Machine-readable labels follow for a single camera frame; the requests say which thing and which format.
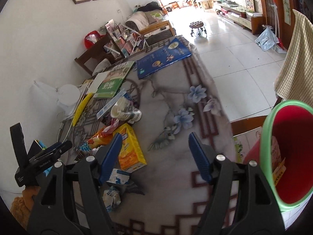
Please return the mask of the red bin with green rim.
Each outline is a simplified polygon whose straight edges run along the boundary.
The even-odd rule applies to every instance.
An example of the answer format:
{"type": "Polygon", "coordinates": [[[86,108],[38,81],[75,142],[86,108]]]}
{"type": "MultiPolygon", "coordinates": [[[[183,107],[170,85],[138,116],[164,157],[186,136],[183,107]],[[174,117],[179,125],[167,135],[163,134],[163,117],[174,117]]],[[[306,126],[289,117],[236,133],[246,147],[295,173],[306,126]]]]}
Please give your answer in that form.
{"type": "Polygon", "coordinates": [[[312,194],[312,107],[298,100],[278,104],[266,117],[261,137],[243,163],[261,167],[282,212],[290,211],[312,194]],[[286,168],[278,183],[272,168],[272,138],[276,138],[286,168]]]}

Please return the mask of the orange snack bag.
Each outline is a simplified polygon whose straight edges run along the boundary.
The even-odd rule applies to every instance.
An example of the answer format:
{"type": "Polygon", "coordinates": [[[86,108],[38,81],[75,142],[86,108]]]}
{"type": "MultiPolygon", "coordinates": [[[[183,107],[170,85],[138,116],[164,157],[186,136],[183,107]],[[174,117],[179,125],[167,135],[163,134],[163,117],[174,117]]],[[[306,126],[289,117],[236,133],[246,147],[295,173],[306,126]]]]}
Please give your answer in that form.
{"type": "Polygon", "coordinates": [[[100,129],[95,135],[93,135],[89,140],[88,140],[88,146],[90,149],[97,148],[102,145],[108,145],[110,141],[113,138],[112,134],[105,135],[102,133],[104,127],[100,129]]]}

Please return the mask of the yellow chip box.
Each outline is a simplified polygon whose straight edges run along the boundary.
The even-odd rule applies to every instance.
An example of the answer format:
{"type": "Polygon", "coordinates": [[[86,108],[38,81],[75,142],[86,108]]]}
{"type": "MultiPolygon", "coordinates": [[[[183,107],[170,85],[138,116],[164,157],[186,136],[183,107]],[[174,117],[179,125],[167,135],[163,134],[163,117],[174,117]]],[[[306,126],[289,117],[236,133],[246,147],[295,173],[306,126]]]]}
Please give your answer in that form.
{"type": "Polygon", "coordinates": [[[113,132],[113,135],[117,133],[122,136],[122,147],[118,155],[121,170],[132,173],[147,165],[132,126],[124,123],[113,132]]]}

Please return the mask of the small blue white wrapper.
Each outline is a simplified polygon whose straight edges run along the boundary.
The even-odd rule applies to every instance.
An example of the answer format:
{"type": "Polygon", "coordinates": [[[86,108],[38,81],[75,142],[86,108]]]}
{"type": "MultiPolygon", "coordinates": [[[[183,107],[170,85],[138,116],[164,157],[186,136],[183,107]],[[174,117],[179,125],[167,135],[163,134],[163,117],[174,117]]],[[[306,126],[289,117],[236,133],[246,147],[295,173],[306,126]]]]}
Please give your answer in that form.
{"type": "Polygon", "coordinates": [[[113,186],[111,186],[109,189],[104,190],[102,199],[106,210],[109,213],[115,210],[121,204],[119,191],[113,186]]]}

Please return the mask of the dark wooden chair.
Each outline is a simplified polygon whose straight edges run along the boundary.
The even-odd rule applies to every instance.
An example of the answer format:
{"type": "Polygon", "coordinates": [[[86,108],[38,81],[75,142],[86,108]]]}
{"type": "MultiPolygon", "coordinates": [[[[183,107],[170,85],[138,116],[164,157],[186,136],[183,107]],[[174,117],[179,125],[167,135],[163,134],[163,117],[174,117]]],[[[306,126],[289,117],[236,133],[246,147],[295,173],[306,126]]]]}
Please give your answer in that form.
{"type": "Polygon", "coordinates": [[[75,58],[74,61],[89,75],[92,75],[93,72],[86,66],[86,63],[90,59],[94,59],[98,64],[104,59],[107,59],[113,65],[117,61],[123,60],[124,58],[124,54],[114,42],[111,35],[106,33],[79,58],[75,58]]]}

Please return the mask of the floral grey tablecloth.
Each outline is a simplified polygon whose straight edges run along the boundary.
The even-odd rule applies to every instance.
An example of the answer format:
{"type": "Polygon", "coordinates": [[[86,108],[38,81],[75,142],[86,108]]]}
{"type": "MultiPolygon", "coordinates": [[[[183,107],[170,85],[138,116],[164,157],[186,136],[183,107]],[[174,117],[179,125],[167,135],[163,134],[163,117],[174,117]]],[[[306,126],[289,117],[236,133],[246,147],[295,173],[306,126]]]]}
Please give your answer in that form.
{"type": "Polygon", "coordinates": [[[140,79],[132,69],[122,89],[142,112],[132,125],[146,165],[121,189],[110,213],[120,234],[192,234],[212,188],[200,176],[188,146],[190,133],[235,160],[231,124],[196,47],[192,55],[140,79]]]}

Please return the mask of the pink snack wrapper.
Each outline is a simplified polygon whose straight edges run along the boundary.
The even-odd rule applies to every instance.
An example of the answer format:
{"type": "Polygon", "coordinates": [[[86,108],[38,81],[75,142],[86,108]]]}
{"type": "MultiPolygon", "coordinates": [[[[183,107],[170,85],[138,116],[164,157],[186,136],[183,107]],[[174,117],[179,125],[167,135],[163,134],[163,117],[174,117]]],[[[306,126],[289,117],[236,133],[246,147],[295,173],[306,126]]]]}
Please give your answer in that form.
{"type": "Polygon", "coordinates": [[[103,128],[102,133],[105,135],[112,134],[115,129],[119,127],[119,119],[113,118],[110,125],[103,128]]]}

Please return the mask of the white notebook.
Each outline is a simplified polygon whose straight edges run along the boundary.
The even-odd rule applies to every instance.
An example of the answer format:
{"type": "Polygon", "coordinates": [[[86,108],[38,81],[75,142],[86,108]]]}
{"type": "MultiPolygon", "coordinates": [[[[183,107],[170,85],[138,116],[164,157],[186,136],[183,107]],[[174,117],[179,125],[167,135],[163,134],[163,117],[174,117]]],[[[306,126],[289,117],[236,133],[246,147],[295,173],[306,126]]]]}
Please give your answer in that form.
{"type": "Polygon", "coordinates": [[[98,73],[89,87],[89,93],[96,93],[102,82],[106,79],[110,71],[98,73]]]}

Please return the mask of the low tv cabinet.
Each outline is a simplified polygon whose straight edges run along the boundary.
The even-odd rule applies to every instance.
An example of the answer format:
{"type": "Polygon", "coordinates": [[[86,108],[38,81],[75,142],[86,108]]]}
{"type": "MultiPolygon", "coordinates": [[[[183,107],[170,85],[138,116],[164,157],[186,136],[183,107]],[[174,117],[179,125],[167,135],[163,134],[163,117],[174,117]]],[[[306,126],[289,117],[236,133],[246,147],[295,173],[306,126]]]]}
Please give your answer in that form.
{"type": "Polygon", "coordinates": [[[213,9],[216,14],[234,22],[251,31],[260,34],[263,31],[265,19],[259,12],[249,11],[248,8],[238,5],[230,0],[214,0],[213,9]]]}

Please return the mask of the blue white carton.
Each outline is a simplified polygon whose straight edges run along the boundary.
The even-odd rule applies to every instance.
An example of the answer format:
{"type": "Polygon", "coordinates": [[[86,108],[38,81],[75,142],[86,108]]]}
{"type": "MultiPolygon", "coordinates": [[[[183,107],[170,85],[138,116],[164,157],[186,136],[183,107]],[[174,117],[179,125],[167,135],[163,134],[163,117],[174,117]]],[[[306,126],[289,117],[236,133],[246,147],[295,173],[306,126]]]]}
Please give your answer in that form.
{"type": "Polygon", "coordinates": [[[120,90],[110,101],[108,101],[102,109],[98,111],[96,114],[97,120],[100,120],[111,108],[112,106],[126,94],[126,90],[122,89],[120,90]]]}
{"type": "Polygon", "coordinates": [[[130,173],[119,170],[119,169],[113,169],[107,182],[113,183],[115,185],[128,185],[129,180],[130,180],[130,173]]]}

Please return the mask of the brown plush toy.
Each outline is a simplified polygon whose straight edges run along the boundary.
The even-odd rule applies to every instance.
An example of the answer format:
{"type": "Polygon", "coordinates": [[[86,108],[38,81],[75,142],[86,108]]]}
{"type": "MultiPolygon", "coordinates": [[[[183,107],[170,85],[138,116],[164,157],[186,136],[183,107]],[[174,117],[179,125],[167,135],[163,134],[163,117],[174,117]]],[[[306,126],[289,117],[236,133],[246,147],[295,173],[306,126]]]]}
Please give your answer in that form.
{"type": "Polygon", "coordinates": [[[38,195],[39,190],[39,186],[25,187],[22,196],[16,197],[12,203],[11,214],[25,230],[34,205],[34,198],[38,195]]]}

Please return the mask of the wooden sofa with cushions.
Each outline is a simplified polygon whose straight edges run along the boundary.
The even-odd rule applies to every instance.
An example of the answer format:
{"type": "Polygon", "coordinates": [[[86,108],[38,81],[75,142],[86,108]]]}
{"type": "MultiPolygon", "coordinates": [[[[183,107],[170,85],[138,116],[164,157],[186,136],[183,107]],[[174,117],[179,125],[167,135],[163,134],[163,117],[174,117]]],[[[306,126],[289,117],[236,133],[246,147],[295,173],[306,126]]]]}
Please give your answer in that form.
{"type": "Polygon", "coordinates": [[[176,35],[167,13],[155,1],[138,6],[125,25],[143,35],[149,46],[176,35]]]}

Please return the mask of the yellow plastic folder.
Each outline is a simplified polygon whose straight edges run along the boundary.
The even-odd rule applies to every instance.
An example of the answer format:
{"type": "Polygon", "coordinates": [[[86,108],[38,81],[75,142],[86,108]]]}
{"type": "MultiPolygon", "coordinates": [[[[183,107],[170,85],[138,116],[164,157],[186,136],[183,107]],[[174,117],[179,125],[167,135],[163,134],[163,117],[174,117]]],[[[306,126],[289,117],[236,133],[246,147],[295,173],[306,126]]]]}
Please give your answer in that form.
{"type": "Polygon", "coordinates": [[[72,126],[75,126],[77,124],[78,120],[80,119],[80,116],[82,115],[82,112],[84,111],[86,105],[89,103],[89,101],[93,97],[93,95],[94,95],[93,93],[87,94],[83,98],[83,100],[79,103],[79,105],[75,111],[73,120],[72,120],[72,126]]]}

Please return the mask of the black phone holder clamp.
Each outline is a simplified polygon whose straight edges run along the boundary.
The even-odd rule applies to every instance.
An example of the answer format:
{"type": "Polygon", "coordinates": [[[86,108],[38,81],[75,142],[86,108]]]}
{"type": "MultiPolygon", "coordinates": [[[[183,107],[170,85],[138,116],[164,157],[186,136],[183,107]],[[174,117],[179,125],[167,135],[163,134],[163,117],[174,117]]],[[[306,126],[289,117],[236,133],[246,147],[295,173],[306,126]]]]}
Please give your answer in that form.
{"type": "Polygon", "coordinates": [[[46,149],[33,141],[31,148],[26,150],[21,124],[10,127],[14,154],[19,165],[15,173],[15,181],[19,187],[37,186],[36,177],[52,167],[58,159],[73,146],[71,141],[57,142],[46,149]]]}

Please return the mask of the crushed paper cups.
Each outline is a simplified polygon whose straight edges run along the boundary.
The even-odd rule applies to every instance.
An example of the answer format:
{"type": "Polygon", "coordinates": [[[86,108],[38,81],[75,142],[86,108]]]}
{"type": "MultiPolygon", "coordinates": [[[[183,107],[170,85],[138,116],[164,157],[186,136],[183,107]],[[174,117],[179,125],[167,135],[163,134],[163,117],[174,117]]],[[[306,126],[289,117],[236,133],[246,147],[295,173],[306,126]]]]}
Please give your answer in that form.
{"type": "Polygon", "coordinates": [[[134,107],[132,101],[125,97],[121,97],[113,105],[110,116],[120,121],[126,121],[130,124],[134,124],[141,119],[142,112],[134,107]]]}

